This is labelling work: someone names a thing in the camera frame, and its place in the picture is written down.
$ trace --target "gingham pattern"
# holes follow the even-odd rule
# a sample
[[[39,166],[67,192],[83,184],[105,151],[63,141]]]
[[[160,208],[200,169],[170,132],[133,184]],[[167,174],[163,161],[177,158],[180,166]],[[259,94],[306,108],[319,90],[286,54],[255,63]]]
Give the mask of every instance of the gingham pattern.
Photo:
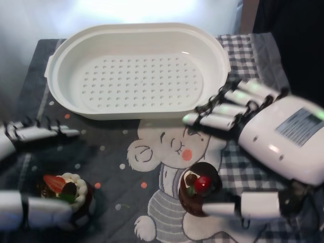
[[[227,51],[231,72],[227,82],[240,79],[259,78],[257,64],[254,59],[251,39],[248,35],[222,35],[217,38]],[[241,195],[243,190],[253,189],[283,189],[285,186],[278,181],[274,173],[265,171],[258,162],[251,161],[234,141],[229,141],[223,153],[223,163],[220,177],[223,187]],[[217,242],[235,242],[228,234],[217,235]],[[303,242],[300,235],[295,234],[286,222],[268,224],[256,242],[293,243]]]

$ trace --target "orange dot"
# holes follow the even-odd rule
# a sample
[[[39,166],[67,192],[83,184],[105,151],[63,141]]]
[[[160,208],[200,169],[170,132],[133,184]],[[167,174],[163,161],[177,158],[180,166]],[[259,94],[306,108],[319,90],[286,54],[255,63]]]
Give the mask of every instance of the orange dot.
[[[183,152],[182,152],[182,158],[184,161],[189,161],[191,160],[192,158],[192,152],[190,149],[185,149]]]
[[[141,187],[142,187],[143,189],[145,189],[145,188],[147,187],[146,182],[143,182],[143,183],[141,184]]]
[[[97,182],[96,184],[95,184],[95,188],[96,189],[99,189],[101,187],[101,184],[99,183],[99,182]]]

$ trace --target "white plastic basket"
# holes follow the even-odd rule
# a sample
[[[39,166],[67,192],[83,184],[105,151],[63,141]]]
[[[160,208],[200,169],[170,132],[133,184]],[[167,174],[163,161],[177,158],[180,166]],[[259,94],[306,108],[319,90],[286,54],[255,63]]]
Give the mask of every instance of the white plastic basket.
[[[196,27],[124,24],[66,40],[45,77],[61,105],[90,119],[174,118],[218,93],[229,71],[226,51]]]

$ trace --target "pink cheek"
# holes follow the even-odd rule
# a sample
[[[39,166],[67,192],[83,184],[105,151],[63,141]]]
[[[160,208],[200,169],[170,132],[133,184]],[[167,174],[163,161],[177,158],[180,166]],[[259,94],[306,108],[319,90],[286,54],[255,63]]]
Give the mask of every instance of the pink cheek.
[[[182,159],[184,161],[189,161],[191,160],[192,158],[192,152],[190,149],[185,149],[183,152],[182,152]]]

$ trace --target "green leaf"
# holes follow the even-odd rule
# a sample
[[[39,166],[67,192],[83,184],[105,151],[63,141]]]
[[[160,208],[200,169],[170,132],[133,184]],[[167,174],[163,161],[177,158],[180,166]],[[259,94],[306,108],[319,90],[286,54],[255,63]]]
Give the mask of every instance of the green leaf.
[[[190,186],[190,187],[187,188],[187,194],[188,194],[189,197],[193,197],[196,194],[196,192],[194,191],[193,186]]]
[[[74,200],[75,200],[73,195],[69,195],[69,194],[62,194],[62,193],[59,194],[58,199],[61,199],[61,200],[63,200],[63,201],[66,201],[66,202],[68,202],[69,204],[74,203]]]

